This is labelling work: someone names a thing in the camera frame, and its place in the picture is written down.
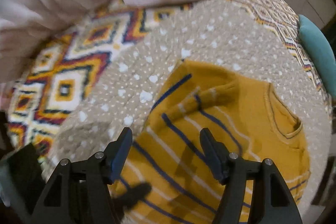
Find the mustard yellow shirt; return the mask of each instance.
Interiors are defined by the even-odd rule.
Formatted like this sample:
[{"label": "mustard yellow shirt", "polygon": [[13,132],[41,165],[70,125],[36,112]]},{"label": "mustard yellow shirt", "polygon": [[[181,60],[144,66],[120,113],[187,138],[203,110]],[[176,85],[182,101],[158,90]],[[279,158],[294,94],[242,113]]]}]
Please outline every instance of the mustard yellow shirt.
[{"label": "mustard yellow shirt", "polygon": [[[129,214],[137,223],[211,223],[224,186],[205,164],[202,128],[243,158],[271,158],[298,203],[309,155],[300,119],[270,83],[215,65],[180,61],[134,141],[115,192],[149,182],[151,193]],[[253,182],[246,184],[240,222],[247,222]]]}]

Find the white stripe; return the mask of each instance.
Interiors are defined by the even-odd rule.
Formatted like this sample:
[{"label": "white stripe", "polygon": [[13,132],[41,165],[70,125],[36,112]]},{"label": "white stripe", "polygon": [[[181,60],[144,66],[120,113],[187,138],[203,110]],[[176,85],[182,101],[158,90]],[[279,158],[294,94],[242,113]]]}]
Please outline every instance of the white stripe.
[{"label": "white stripe", "polygon": [[293,196],[293,198],[297,198],[301,194],[301,192],[303,192],[305,189],[306,189],[306,187],[304,187],[303,189],[298,191],[297,194]]},{"label": "white stripe", "polygon": [[143,175],[141,174],[140,170],[136,168],[129,160],[126,160],[125,164],[133,170],[133,172],[136,174],[136,176],[141,182],[146,181]]},{"label": "white stripe", "polygon": [[296,178],[293,178],[291,180],[285,180],[286,183],[292,183],[294,181],[297,181],[298,179],[301,179],[302,177],[306,176],[309,173],[309,171],[303,173],[302,175],[297,176]]},{"label": "white stripe", "polygon": [[212,100],[216,101],[216,96],[217,96],[216,89],[212,88],[212,89],[210,89],[210,92],[212,94]]},{"label": "white stripe", "polygon": [[201,90],[200,86],[197,86],[192,92],[190,92],[183,100],[186,100],[192,96],[194,96],[197,92]]},{"label": "white stripe", "polygon": [[231,119],[231,117],[230,117],[228,114],[226,114],[226,113],[225,113],[223,110],[221,110],[218,106],[215,106],[215,108],[216,108],[219,112],[221,112],[221,113],[223,113],[223,114],[225,115],[226,119],[229,121],[230,126],[236,131],[236,133],[237,133],[239,136],[241,136],[242,138],[246,139],[246,140],[249,142],[249,147],[248,147],[248,149],[247,149],[247,152],[248,152],[252,157],[254,157],[257,161],[261,162],[260,157],[259,157],[258,155],[256,155],[255,153],[252,152],[250,138],[237,130],[237,128],[235,127],[235,124],[234,124],[233,120]]},{"label": "white stripe", "polygon": [[249,194],[252,194],[252,190],[246,186],[245,191],[248,192]]},{"label": "white stripe", "polygon": [[180,111],[181,111],[183,114],[186,113],[186,111],[185,111],[184,106],[183,106],[182,103],[179,103],[179,104],[178,104],[178,108],[180,109]]},{"label": "white stripe", "polygon": [[148,224],[157,224],[156,222],[153,222],[153,221],[145,218],[143,215],[141,215],[141,214],[139,214],[135,211],[131,211],[131,214],[134,215],[135,217],[137,217],[138,219],[140,219],[141,221],[146,222]]},{"label": "white stripe", "polygon": [[[200,132],[202,130],[202,127],[197,122],[190,119],[188,116],[184,116],[184,119],[186,121],[190,122],[197,129],[198,132]],[[248,192],[249,194],[252,194],[252,190],[248,187],[245,188],[245,191]]]},{"label": "white stripe", "polygon": [[162,146],[162,148],[172,157],[173,160],[177,164],[179,164],[187,173],[190,175],[193,180],[206,189],[214,198],[221,200],[221,196],[217,194],[214,190],[212,190],[201,178],[199,178],[185,163],[181,161],[181,159],[175,154],[175,152],[163,141],[161,140],[155,132],[150,128],[146,128],[147,132],[153,137],[153,139]]},{"label": "white stripe", "polygon": [[[138,179],[140,181],[146,181],[145,178],[143,177],[143,175],[141,174],[140,170],[138,168],[136,168],[130,161],[126,160],[125,164],[130,167],[132,169],[132,171],[137,175]],[[189,212],[191,212],[193,215],[203,219],[203,220],[206,220],[206,221],[209,221],[209,222],[212,222],[212,219],[204,216],[204,215],[201,215],[200,213],[196,212],[196,211],[191,211],[188,207],[182,205],[181,203],[175,201],[173,198],[167,196],[164,192],[162,192],[160,189],[152,186],[152,191],[154,191],[155,193],[157,193],[159,196],[161,196],[162,198],[164,198],[165,200],[169,201],[171,204],[174,204],[176,206],[179,206]]]},{"label": "white stripe", "polygon": [[123,217],[121,223],[129,223],[131,221],[131,223],[137,224],[138,222],[135,221],[135,219],[133,217],[131,217],[130,213],[125,214],[125,216]]},{"label": "white stripe", "polygon": [[[252,152],[250,138],[247,137],[247,136],[245,136],[244,134],[240,133],[240,132],[236,129],[235,124],[233,123],[231,117],[230,117],[228,114],[226,114],[226,113],[225,113],[223,110],[221,110],[218,106],[215,106],[215,108],[216,108],[219,112],[221,112],[221,113],[223,113],[223,114],[225,115],[225,117],[226,117],[227,120],[229,121],[231,127],[236,131],[236,133],[237,133],[239,136],[241,136],[242,138],[244,138],[244,139],[246,139],[246,140],[249,141],[248,153],[249,153],[251,156],[253,156],[257,161],[260,162],[260,161],[261,161],[260,157]],[[296,180],[298,180],[298,179],[300,179],[300,178],[306,176],[307,173],[309,173],[309,171],[303,173],[303,174],[300,175],[300,176],[297,176],[296,178],[294,178],[294,179],[292,179],[292,180],[285,180],[285,182],[286,182],[286,183],[292,183],[292,182],[294,182],[294,181],[296,181]]]},{"label": "white stripe", "polygon": [[196,127],[198,132],[201,132],[201,130],[203,129],[197,122],[195,122],[194,120],[190,119],[188,116],[184,116],[184,119],[188,122],[190,122],[194,127]]}]

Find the metal screw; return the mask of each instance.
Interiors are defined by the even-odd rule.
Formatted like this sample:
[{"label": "metal screw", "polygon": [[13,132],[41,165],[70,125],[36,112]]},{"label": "metal screw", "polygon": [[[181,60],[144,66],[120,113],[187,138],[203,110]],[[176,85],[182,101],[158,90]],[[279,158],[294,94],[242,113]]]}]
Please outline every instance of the metal screw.
[{"label": "metal screw", "polygon": [[267,165],[272,165],[273,164],[273,160],[271,160],[271,159],[265,159],[265,163]]},{"label": "metal screw", "polygon": [[69,160],[68,159],[62,159],[59,163],[64,166],[64,165],[67,165],[69,163]]},{"label": "metal screw", "polygon": [[229,157],[230,157],[231,159],[233,159],[233,160],[238,159],[238,155],[237,155],[236,153],[234,153],[234,152],[231,152],[231,153],[229,154]]},{"label": "metal screw", "polygon": [[95,153],[95,158],[96,159],[101,159],[102,157],[104,157],[104,153],[103,152],[97,152],[97,153]]}]

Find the geometric pattern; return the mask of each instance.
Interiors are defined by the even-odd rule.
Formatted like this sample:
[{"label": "geometric pattern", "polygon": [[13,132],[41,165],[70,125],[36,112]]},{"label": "geometric pattern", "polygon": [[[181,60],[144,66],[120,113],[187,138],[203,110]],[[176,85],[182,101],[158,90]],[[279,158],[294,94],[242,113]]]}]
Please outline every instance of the geometric pattern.
[{"label": "geometric pattern", "polygon": [[323,98],[325,110],[331,117],[331,96],[326,92],[322,80],[301,45],[298,36],[298,15],[284,0],[229,0],[244,8],[252,18],[278,36],[288,51],[304,68],[317,91]]},{"label": "geometric pattern", "polygon": [[8,111],[13,145],[33,143],[43,160],[61,123],[90,94],[108,64],[162,19],[191,8],[130,8],[115,0],[51,37],[15,85]]}]

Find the teal cushion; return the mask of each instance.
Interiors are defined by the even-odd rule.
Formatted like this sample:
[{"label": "teal cushion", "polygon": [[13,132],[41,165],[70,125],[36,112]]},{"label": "teal cushion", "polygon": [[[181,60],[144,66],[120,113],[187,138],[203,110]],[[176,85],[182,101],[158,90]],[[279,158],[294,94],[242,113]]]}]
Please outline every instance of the teal cushion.
[{"label": "teal cushion", "polygon": [[336,99],[336,61],[328,40],[308,18],[299,15],[302,46],[313,61],[327,92]]}]

